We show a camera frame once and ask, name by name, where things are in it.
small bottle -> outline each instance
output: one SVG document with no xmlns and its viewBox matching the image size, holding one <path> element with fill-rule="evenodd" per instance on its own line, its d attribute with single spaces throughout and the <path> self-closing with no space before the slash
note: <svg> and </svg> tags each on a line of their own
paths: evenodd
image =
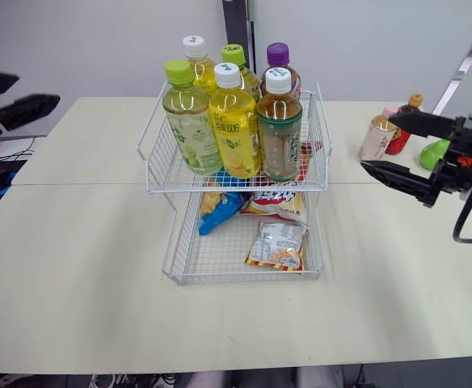
<svg viewBox="0 0 472 388">
<path fill-rule="evenodd" d="M 401 107 L 399 107 L 398 114 L 419 110 L 419 106 L 422 102 L 423 96 L 414 93 L 409 98 L 407 105 L 402 105 Z M 389 155 L 399 154 L 401 151 L 403 151 L 403 148 L 405 148 L 405 145 L 410 136 L 411 134 L 409 132 L 403 131 L 400 128 L 396 129 L 396 133 L 392 136 L 392 140 L 390 141 L 389 146 L 387 147 L 387 150 L 385 152 Z"/>
<path fill-rule="evenodd" d="M 182 40 L 184 55 L 191 64 L 195 75 L 195 85 L 204 89 L 211 96 L 217 89 L 214 79 L 214 66 L 216 63 L 207 58 L 204 38 L 201 36 L 186 36 Z"/>
<path fill-rule="evenodd" d="M 255 101 L 241 89 L 242 77 L 233 63 L 214 68 L 218 90 L 209 99 L 209 110 L 223 166 L 235 178 L 248 179 L 261 167 Z"/>
<path fill-rule="evenodd" d="M 301 98 L 301 77 L 297 71 L 292 69 L 288 64 L 290 63 L 290 53 L 288 45 L 285 43 L 272 43 L 267 46 L 267 60 L 268 65 L 270 66 L 268 69 L 272 67 L 284 67 L 288 69 L 288 71 L 292 75 L 292 88 L 290 93 L 296 99 Z M 265 95 L 267 93 L 265 88 L 265 74 L 267 70 L 263 72 L 263 76 L 261 77 L 261 95 Z"/>
<path fill-rule="evenodd" d="M 243 47 L 239 44 L 227 44 L 221 48 L 221 59 L 224 62 L 234 63 L 239 67 L 239 72 L 242 75 L 241 88 L 248 91 L 252 97 L 254 97 L 257 103 L 261 98 L 259 91 L 259 85 L 261 81 L 259 78 L 252 73 L 247 67 L 245 67 L 245 52 Z"/>
<path fill-rule="evenodd" d="M 182 158 L 195 174 L 214 174 L 222 163 L 209 119 L 209 97 L 193 85 L 195 77 L 186 61 L 168 61 L 164 70 L 171 88 L 162 106 Z"/>
<path fill-rule="evenodd" d="M 380 160 L 390 139 L 398 128 L 396 125 L 390 123 L 387 119 L 389 116 L 395 115 L 398 107 L 387 106 L 383 109 L 381 115 L 374 117 L 371 120 L 369 131 L 365 135 L 364 142 L 358 152 L 358 157 L 361 160 Z"/>
<path fill-rule="evenodd" d="M 275 182 L 295 179 L 299 167 L 302 105 L 292 96 L 292 75 L 283 67 L 265 74 L 267 94 L 256 105 L 263 172 Z"/>
</svg>

yellow drink bottle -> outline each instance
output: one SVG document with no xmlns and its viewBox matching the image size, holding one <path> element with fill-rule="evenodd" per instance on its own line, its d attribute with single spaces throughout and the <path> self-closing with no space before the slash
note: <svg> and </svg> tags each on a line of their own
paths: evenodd
<svg viewBox="0 0 472 388">
<path fill-rule="evenodd" d="M 226 44 L 221 48 L 221 59 L 224 62 L 234 63 L 239 67 L 239 72 L 242 75 L 242 85 L 240 88 L 248 91 L 257 103 L 261 98 L 261 92 L 259 90 L 261 81 L 254 73 L 245 67 L 246 61 L 243 47 L 239 44 Z"/>
<path fill-rule="evenodd" d="M 182 40 L 184 55 L 195 75 L 193 84 L 204 89 L 211 96 L 218 88 L 214 79 L 214 66 L 216 63 L 207 58 L 204 38 L 201 36 L 186 36 Z"/>
<path fill-rule="evenodd" d="M 209 99 L 211 123 L 227 172 L 240 179 L 256 175 L 261 167 L 255 101 L 240 89 L 242 78 L 233 63 L 214 68 L 218 90 Z"/>
</svg>

stacked wire rack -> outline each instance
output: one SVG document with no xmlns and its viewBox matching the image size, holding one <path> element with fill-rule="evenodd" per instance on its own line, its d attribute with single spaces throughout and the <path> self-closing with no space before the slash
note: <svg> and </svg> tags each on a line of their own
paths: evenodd
<svg viewBox="0 0 472 388">
<path fill-rule="evenodd" d="M 191 283 L 213 283 L 251 280 L 308 280 L 318 279 L 326 252 L 323 241 L 323 223 L 318 216 L 319 194 L 327 188 L 327 170 L 331 156 L 331 137 L 327 128 L 323 104 L 318 84 L 315 91 L 302 91 L 301 143 L 304 144 L 306 157 L 310 160 L 307 169 L 301 169 L 296 180 L 287 183 L 274 183 L 263 173 L 248 179 L 244 186 L 230 186 L 221 182 L 221 187 L 207 183 L 212 177 L 195 175 L 182 159 L 173 132 L 166 118 L 162 119 L 160 129 L 149 156 L 141 151 L 149 127 L 155 128 L 154 119 L 158 109 L 162 109 L 162 93 L 150 115 L 148 124 L 141 135 L 137 151 L 145 161 L 146 188 L 148 193 L 162 193 L 174 210 L 172 231 L 176 225 L 178 207 L 171 193 L 189 192 L 188 205 L 184 211 L 183 223 L 175 237 L 168 243 L 163 272 L 179 285 Z M 266 217 L 250 214 L 237 214 L 217 226 L 210 234 L 200 236 L 198 225 L 199 210 L 203 192 L 240 191 L 240 192 L 302 192 L 308 212 L 309 232 L 305 241 L 305 267 L 302 271 L 282 272 L 264 266 L 245 264 L 257 234 L 259 223 Z"/>
</svg>

green bottle cap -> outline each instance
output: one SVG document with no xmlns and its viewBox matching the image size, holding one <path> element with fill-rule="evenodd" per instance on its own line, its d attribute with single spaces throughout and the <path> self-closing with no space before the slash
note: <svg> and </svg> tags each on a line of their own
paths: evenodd
<svg viewBox="0 0 472 388">
<path fill-rule="evenodd" d="M 441 139 L 435 143 L 427 145 L 419 155 L 419 163 L 423 168 L 430 171 L 433 170 L 433 167 L 436 166 L 437 162 L 445 156 L 448 147 L 449 140 L 446 139 Z"/>
<path fill-rule="evenodd" d="M 245 65 L 245 52 L 239 44 L 226 44 L 221 48 L 221 59 L 224 62 L 234 63 L 238 66 Z"/>
<path fill-rule="evenodd" d="M 164 71 L 171 85 L 186 85 L 195 79 L 188 61 L 174 59 L 164 64 Z"/>
</svg>

red bottle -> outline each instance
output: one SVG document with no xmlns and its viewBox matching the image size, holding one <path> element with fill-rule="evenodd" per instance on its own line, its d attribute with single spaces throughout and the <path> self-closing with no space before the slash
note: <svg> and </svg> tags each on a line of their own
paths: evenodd
<svg viewBox="0 0 472 388">
<path fill-rule="evenodd" d="M 419 106 L 421 105 L 422 102 L 423 102 L 423 96 L 418 95 L 417 93 L 414 93 L 409 98 L 407 105 L 402 105 L 401 107 L 399 107 L 398 114 L 414 111 L 416 109 L 419 110 Z M 410 136 L 411 135 L 409 134 L 409 132 L 405 132 L 402 129 L 396 129 L 396 133 L 394 134 L 394 136 L 392 136 L 392 140 L 390 141 L 389 146 L 387 147 L 385 151 L 386 154 L 389 154 L 389 155 L 399 154 L 401 151 L 403 151 L 403 148 L 405 148 L 405 145 Z"/>
</svg>

